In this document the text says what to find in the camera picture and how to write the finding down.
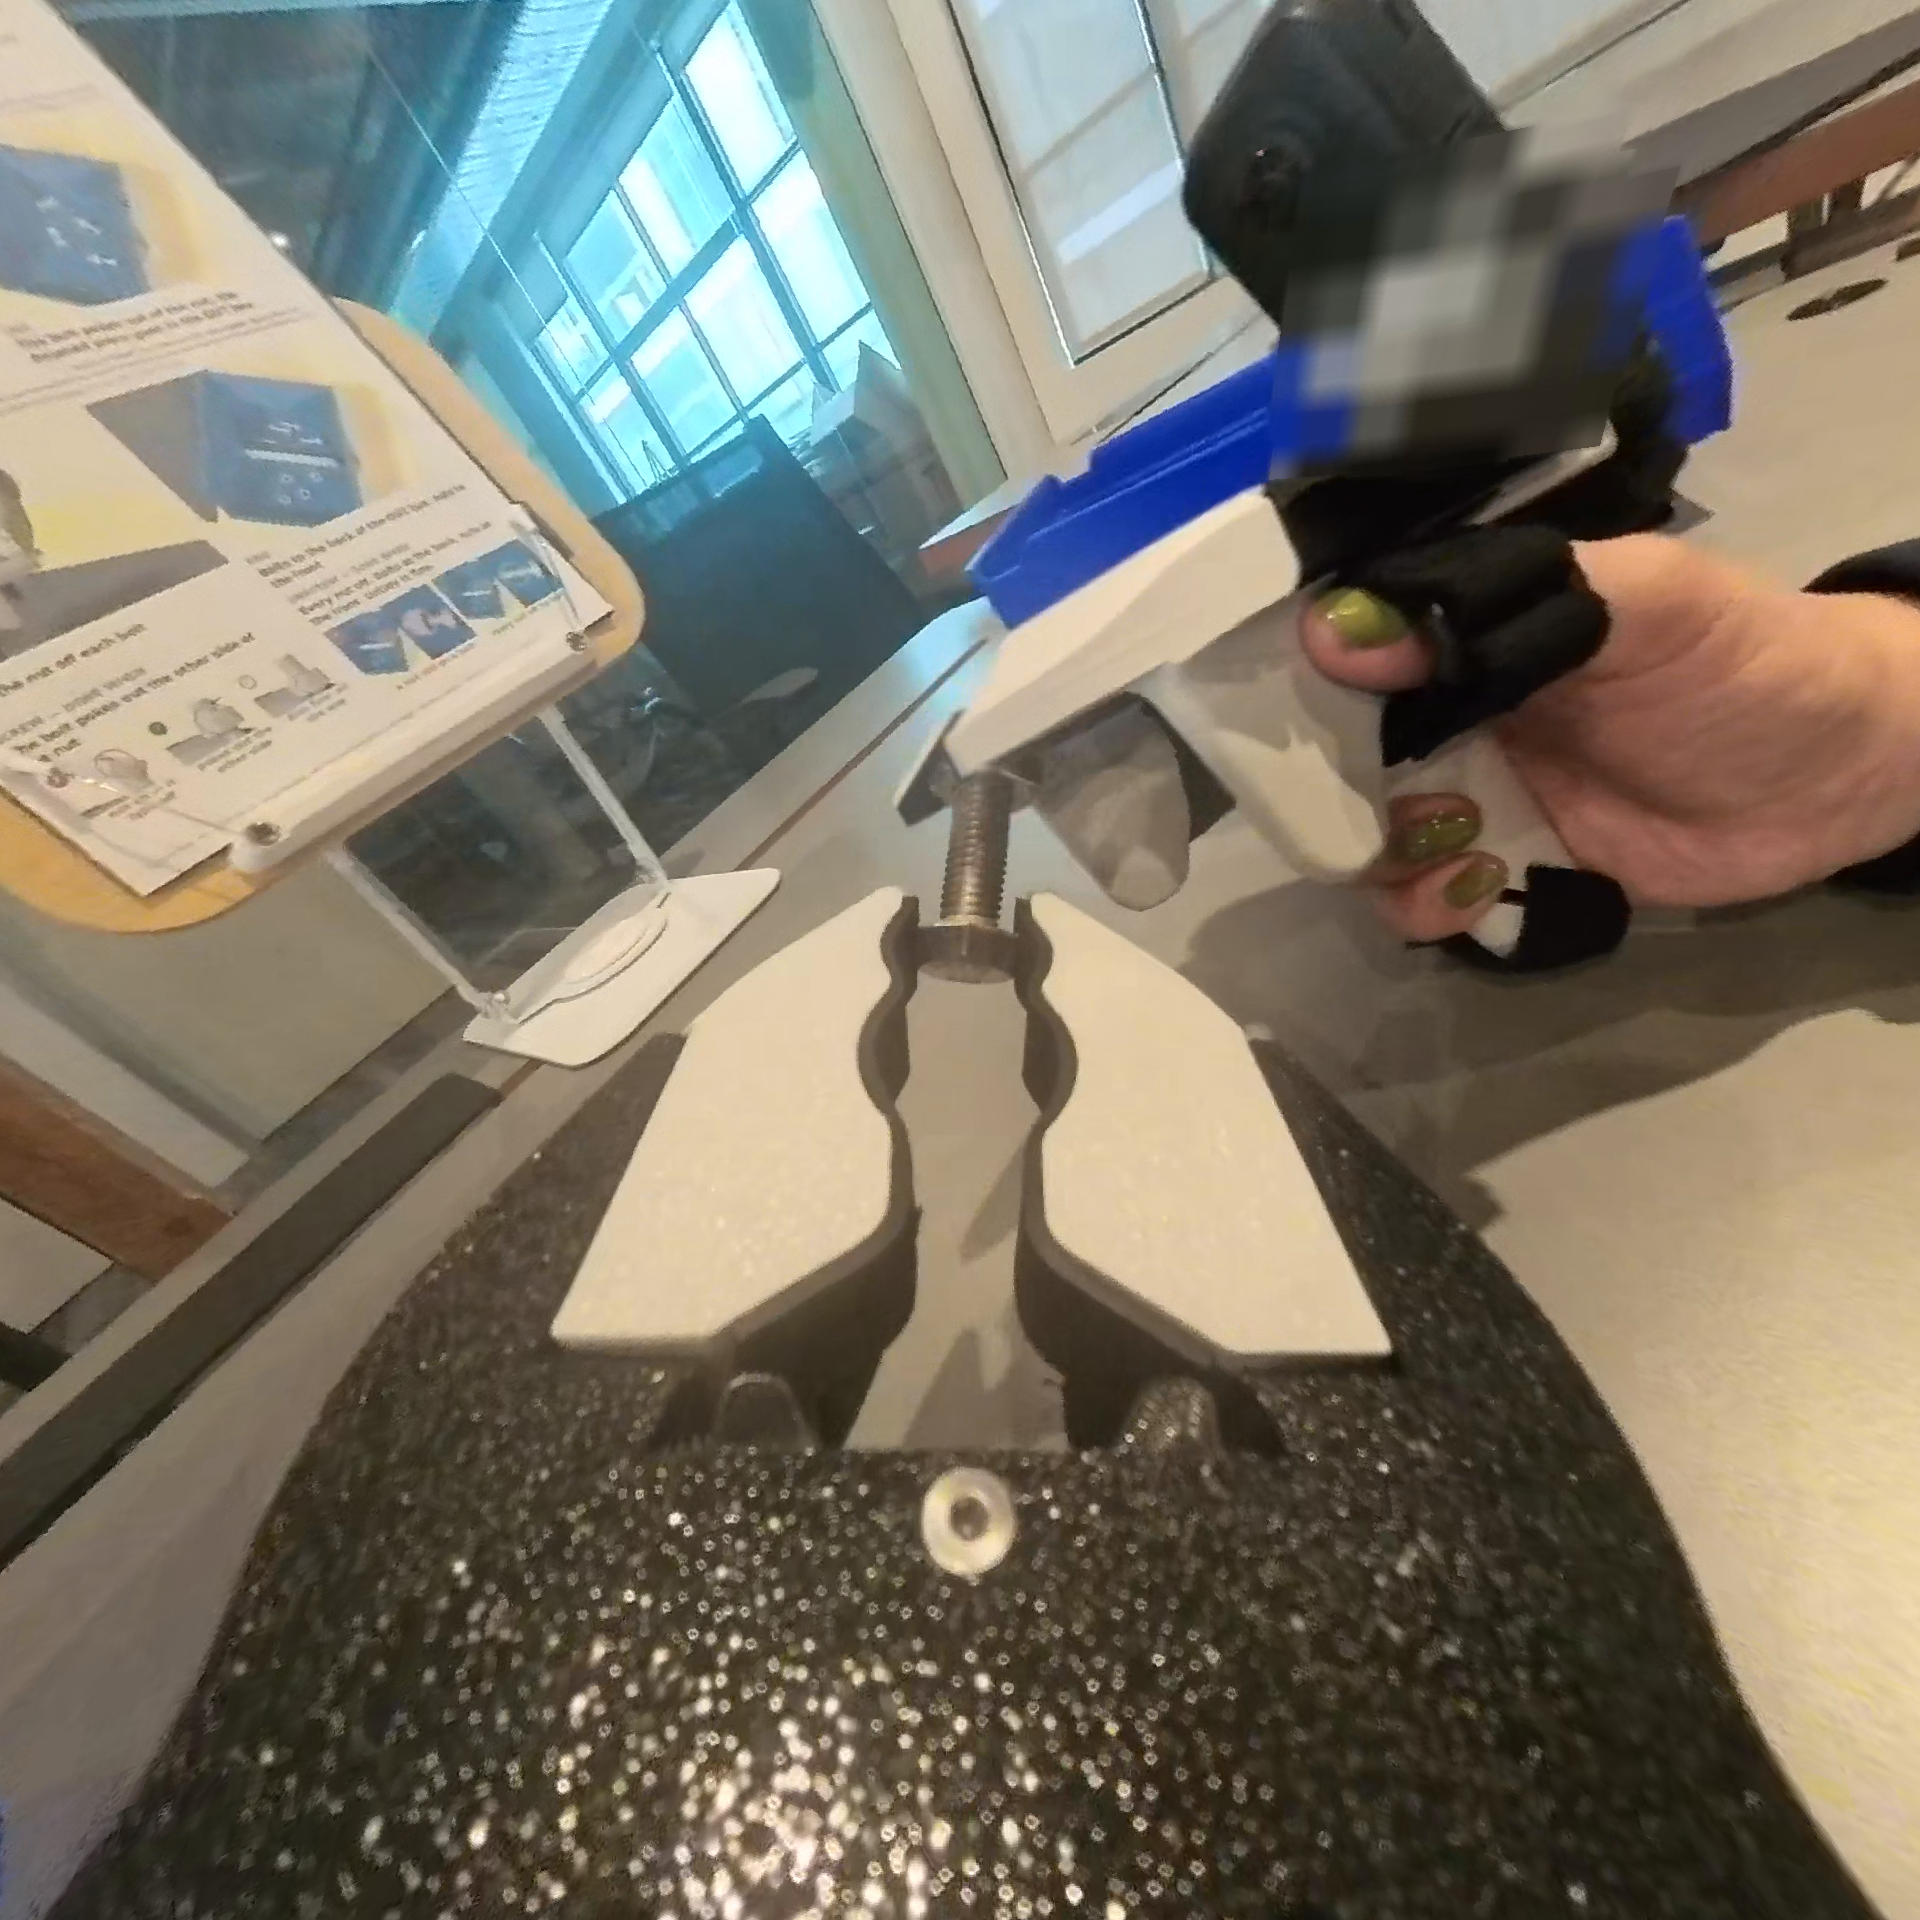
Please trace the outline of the black mesh office chair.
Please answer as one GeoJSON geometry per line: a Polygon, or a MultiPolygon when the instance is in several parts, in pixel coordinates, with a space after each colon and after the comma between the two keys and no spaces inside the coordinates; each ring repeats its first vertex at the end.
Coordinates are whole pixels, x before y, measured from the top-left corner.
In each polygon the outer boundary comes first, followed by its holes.
{"type": "Polygon", "coordinates": [[[762,419],[592,516],[640,584],[640,645],[765,765],[921,632],[881,551],[762,419]]]}

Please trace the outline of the rounded wooden board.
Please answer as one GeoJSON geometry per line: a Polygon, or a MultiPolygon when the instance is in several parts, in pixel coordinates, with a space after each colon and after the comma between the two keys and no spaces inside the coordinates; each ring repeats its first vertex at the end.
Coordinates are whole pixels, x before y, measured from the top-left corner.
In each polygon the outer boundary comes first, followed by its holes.
{"type": "Polygon", "coordinates": [[[433,782],[462,773],[482,749],[538,720],[561,697],[585,687],[640,639],[642,587],[553,473],[515,439],[424,335],[368,304],[339,300],[335,305],[394,376],[446,425],[498,492],[608,601],[608,612],[595,621],[575,614],[569,619],[569,629],[578,632],[575,647],[553,653],[547,662],[523,667],[519,678],[506,678],[494,691],[485,691],[478,704],[461,712],[434,704],[425,717],[391,728],[295,787],[269,819],[275,828],[272,839],[256,841],[251,831],[241,831],[231,844],[223,844],[221,854],[167,878],[146,895],[111,875],[95,852],[38,816],[23,798],[8,796],[2,801],[5,892],[56,921],[119,936],[215,921],[326,852],[344,848],[355,831],[424,793],[433,782]]]}

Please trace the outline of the wooden post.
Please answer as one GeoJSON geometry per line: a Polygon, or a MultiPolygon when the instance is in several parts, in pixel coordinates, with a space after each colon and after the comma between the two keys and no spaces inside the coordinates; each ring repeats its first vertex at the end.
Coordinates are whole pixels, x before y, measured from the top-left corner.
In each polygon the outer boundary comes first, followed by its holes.
{"type": "Polygon", "coordinates": [[[11,1061],[2,1198],[144,1281],[175,1276],[233,1220],[213,1190],[11,1061]]]}

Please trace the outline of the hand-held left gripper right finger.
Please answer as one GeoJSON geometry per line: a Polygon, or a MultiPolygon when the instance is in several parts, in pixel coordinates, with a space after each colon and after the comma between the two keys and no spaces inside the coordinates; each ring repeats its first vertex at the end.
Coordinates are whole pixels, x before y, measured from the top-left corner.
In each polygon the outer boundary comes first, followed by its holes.
{"type": "Polygon", "coordinates": [[[1385,1376],[1385,1320],[1243,1027],[1179,969],[1059,895],[1018,905],[1025,1087],[1018,1318],[1073,1448],[1194,1388],[1273,1448],[1261,1391],[1385,1376]]]}

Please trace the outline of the white framed glass panel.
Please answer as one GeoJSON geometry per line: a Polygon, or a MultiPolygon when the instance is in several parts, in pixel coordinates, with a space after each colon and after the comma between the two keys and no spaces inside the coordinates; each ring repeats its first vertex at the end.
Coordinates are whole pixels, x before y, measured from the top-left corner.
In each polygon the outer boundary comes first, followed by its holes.
{"type": "Polygon", "coordinates": [[[1059,445],[1273,339],[1190,224],[1190,148],[1263,1],[895,1],[1059,445]]]}

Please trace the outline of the steel bolt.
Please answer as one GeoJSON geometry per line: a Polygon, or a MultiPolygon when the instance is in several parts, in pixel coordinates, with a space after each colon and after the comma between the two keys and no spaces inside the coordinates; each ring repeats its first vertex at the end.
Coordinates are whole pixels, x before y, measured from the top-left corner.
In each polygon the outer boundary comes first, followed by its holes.
{"type": "Polygon", "coordinates": [[[1022,799],[1025,782],[1005,771],[963,776],[952,791],[939,905],[917,935],[926,976],[963,985],[999,985],[1013,976],[1018,936],[1002,911],[1022,799]]]}

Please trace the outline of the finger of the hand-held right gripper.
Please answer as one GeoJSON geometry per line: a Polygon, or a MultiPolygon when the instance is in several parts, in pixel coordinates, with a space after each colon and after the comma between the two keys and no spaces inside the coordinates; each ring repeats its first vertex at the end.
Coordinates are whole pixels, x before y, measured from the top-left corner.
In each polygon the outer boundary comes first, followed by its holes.
{"type": "Polygon", "coordinates": [[[1040,743],[1216,637],[1301,583],[1269,492],[1241,492],[1013,627],[989,678],[947,734],[961,776],[1040,743]]]}
{"type": "Polygon", "coordinates": [[[1176,899],[1190,878],[1194,801],[1176,734],[1138,697],[1115,697],[997,757],[1011,787],[1083,875],[1125,909],[1176,899]]]}

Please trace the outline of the brown wooden table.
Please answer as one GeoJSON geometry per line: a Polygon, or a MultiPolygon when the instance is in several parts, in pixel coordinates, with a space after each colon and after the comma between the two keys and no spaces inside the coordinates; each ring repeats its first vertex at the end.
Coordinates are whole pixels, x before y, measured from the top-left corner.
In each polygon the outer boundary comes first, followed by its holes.
{"type": "Polygon", "coordinates": [[[1918,83],[1850,102],[1778,142],[1685,182],[1671,207],[1704,255],[1784,221],[1778,247],[1713,270],[1727,294],[1798,281],[1873,248],[1915,254],[1918,83]]]}

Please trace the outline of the blue plastic bin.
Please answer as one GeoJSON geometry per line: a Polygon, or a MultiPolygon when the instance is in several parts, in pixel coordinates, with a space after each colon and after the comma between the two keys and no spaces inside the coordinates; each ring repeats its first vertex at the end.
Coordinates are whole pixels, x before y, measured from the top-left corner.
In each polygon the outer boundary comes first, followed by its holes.
{"type": "Polygon", "coordinates": [[[1696,445],[1736,411],[1736,359],[1693,229],[1666,216],[1569,259],[1531,305],[1521,369],[1472,393],[1438,373],[1360,395],[1359,340],[1280,339],[1273,351],[1040,480],[968,565],[1018,629],[1098,576],[1269,481],[1453,473],[1585,445],[1600,400],[1648,350],[1666,376],[1666,432],[1696,445]]]}

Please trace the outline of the pale cardboard box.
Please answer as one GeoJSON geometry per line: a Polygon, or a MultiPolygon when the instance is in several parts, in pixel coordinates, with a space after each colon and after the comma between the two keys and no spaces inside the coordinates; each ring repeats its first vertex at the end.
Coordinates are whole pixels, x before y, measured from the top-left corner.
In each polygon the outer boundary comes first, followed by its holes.
{"type": "Polygon", "coordinates": [[[851,383],[817,400],[806,454],[829,495],[872,524],[888,512],[917,512],[928,524],[958,512],[954,480],[905,374],[870,343],[856,343],[851,383]]]}

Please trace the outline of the gridded window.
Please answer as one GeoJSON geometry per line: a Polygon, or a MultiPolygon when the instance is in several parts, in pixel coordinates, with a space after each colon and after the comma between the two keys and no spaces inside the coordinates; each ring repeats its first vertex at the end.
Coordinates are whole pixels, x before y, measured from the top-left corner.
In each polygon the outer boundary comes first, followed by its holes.
{"type": "Polygon", "coordinates": [[[870,361],[901,369],[747,5],[665,5],[617,46],[539,188],[523,350],[616,500],[750,422],[809,447],[870,361]]]}

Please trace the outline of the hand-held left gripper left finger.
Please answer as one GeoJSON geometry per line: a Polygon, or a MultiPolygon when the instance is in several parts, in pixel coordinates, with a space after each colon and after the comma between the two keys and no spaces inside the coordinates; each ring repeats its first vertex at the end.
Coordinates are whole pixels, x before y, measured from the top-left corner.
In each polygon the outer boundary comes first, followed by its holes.
{"type": "Polygon", "coordinates": [[[920,932],[882,884],[701,1012],[552,1323],[565,1351],[679,1366],[706,1401],[767,1376],[851,1438],[920,1291],[920,932]]]}

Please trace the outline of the printed instruction sheet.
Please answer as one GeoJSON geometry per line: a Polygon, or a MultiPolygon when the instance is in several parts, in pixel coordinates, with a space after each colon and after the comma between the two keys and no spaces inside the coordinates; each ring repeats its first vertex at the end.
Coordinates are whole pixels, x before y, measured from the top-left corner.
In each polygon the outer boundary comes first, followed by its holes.
{"type": "Polygon", "coordinates": [[[5,5],[5,798],[266,870],[587,672],[614,605],[51,5],[5,5]]]}

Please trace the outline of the person's right hand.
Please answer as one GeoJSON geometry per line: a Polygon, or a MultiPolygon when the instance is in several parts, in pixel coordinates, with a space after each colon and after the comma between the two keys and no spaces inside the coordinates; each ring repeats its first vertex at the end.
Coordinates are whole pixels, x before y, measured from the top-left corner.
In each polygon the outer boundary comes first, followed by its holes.
{"type": "MultiPolygon", "coordinates": [[[[1895,861],[1915,884],[1918,653],[1866,659],[1802,645],[1789,587],[1666,534],[1534,540],[1542,584],[1589,590],[1607,631],[1512,712],[1495,736],[1578,869],[1632,905],[1734,908],[1895,861]]],[[[1408,601],[1401,553],[1303,612],[1303,653],[1335,683],[1438,720],[1421,687],[1442,659],[1408,601]]],[[[1366,881],[1408,944],[1463,942],[1513,887],[1483,845],[1478,806],[1406,793],[1366,881]]]]}

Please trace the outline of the grey wood-edged table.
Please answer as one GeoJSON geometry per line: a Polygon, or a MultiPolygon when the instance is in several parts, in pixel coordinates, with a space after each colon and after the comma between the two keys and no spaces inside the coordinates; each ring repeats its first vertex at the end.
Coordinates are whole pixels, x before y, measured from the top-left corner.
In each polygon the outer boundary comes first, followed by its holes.
{"type": "Polygon", "coordinates": [[[920,543],[920,565],[928,584],[958,584],[979,548],[997,534],[1037,484],[1033,475],[1011,478],[933,531],[920,543]]]}

